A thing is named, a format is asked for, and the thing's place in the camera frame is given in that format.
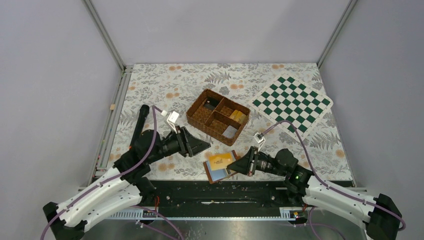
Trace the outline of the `floral patterned table mat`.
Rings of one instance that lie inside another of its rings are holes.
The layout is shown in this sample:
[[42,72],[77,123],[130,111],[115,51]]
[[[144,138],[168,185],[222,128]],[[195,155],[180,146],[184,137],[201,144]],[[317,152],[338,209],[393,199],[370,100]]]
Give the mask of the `floral patterned table mat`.
[[147,175],[150,180],[205,181],[208,177],[203,162],[210,156],[228,151],[235,151],[242,156],[255,144],[254,133],[268,131],[262,149],[265,153],[274,155],[280,149],[287,148],[303,167],[314,167],[321,178],[352,181],[354,177],[331,112],[325,114],[304,139],[305,147],[301,147],[296,139],[281,128],[269,129],[273,123],[254,109],[251,109],[247,125],[232,146],[188,124],[186,112],[203,90],[213,90],[248,106],[259,90],[284,74],[310,84],[321,93],[325,92],[315,63],[136,64],[108,155],[108,165],[111,166],[129,149],[139,109],[142,105],[148,105],[178,112],[179,125],[187,127],[192,135],[211,144],[210,148],[194,157],[174,154],[153,163]]

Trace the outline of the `grey card in basket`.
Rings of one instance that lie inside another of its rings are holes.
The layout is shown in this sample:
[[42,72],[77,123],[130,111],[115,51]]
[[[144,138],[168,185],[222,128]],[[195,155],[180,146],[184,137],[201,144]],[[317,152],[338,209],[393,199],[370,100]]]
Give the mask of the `grey card in basket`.
[[232,139],[236,133],[237,133],[238,129],[229,125],[225,131],[222,133],[222,135],[228,139]]

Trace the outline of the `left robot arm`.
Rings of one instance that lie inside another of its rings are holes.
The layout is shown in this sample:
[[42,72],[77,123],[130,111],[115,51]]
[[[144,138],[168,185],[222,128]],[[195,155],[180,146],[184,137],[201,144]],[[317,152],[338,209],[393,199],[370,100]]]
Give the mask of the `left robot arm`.
[[210,143],[194,137],[186,127],[176,129],[165,137],[153,129],[143,131],[100,178],[62,203],[47,203],[43,212],[55,239],[80,240],[109,216],[151,201],[156,188],[146,174],[152,163],[174,154],[194,157],[210,148]]

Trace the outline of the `green white chessboard mat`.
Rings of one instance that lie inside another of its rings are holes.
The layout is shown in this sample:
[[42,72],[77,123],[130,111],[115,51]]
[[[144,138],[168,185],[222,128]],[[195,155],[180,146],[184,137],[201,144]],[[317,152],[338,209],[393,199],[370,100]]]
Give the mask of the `green white chessboard mat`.
[[331,110],[333,101],[310,84],[284,74],[258,91],[249,105],[272,123],[289,121],[305,139]]

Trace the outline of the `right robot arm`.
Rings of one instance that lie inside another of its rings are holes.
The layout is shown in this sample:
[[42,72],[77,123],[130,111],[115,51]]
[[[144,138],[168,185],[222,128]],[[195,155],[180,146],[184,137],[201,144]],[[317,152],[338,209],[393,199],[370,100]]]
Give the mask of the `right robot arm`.
[[313,171],[299,165],[288,149],[275,156],[252,146],[227,169],[252,176],[256,171],[284,177],[287,198],[295,205],[308,205],[347,219],[373,240],[394,240],[405,229],[405,222],[393,200],[384,194],[373,197],[331,181],[319,179]]

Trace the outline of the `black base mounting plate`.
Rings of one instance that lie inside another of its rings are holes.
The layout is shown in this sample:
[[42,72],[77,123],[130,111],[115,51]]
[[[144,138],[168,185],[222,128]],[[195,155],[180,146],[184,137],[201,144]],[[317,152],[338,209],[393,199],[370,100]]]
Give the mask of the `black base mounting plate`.
[[290,199],[283,181],[153,180],[154,191],[139,203],[167,218],[277,217],[280,208],[302,211],[304,204]]

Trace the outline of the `black microphone orange end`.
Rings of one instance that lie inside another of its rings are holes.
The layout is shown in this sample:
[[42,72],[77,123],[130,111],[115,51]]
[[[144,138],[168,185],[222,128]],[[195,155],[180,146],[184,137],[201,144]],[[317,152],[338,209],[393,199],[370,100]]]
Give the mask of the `black microphone orange end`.
[[137,122],[135,125],[135,129],[134,132],[132,134],[132,138],[130,141],[130,145],[129,148],[131,148],[134,143],[136,142],[136,140],[141,136],[146,119],[149,115],[150,112],[150,107],[146,104],[143,104],[140,109],[139,109],[139,113],[138,113],[138,118],[137,118]]

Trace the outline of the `black item in basket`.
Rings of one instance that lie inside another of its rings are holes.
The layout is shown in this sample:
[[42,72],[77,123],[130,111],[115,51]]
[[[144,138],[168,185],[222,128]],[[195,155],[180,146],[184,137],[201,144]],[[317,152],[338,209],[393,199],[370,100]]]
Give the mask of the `black item in basket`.
[[208,98],[206,101],[205,101],[205,103],[204,103],[204,107],[205,108],[207,108],[207,109],[209,109],[209,110],[211,110],[211,111],[213,111],[217,106],[218,106],[218,104],[220,103],[220,101],[219,100],[216,100],[216,99],[213,99],[213,98]]

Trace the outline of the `brown woven divided basket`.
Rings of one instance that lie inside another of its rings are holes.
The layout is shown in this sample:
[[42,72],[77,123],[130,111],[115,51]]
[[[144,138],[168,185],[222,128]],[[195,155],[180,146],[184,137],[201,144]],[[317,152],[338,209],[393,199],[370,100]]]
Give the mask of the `brown woven divided basket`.
[[[207,99],[215,99],[220,102],[214,110],[210,110],[204,107]],[[246,119],[242,124],[230,119],[230,115],[234,110],[241,111],[246,115]],[[188,108],[186,118],[193,127],[227,146],[232,146],[247,125],[250,112],[251,110],[248,107],[206,88]],[[222,135],[228,126],[233,126],[237,129],[233,138],[226,138]]]

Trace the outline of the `yellow block in basket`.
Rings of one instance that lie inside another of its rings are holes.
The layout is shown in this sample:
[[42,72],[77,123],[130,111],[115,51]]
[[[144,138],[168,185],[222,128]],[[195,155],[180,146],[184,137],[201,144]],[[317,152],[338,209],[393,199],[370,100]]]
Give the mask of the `yellow block in basket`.
[[239,124],[242,124],[246,119],[247,115],[239,110],[234,110],[229,116],[230,119],[236,121]]

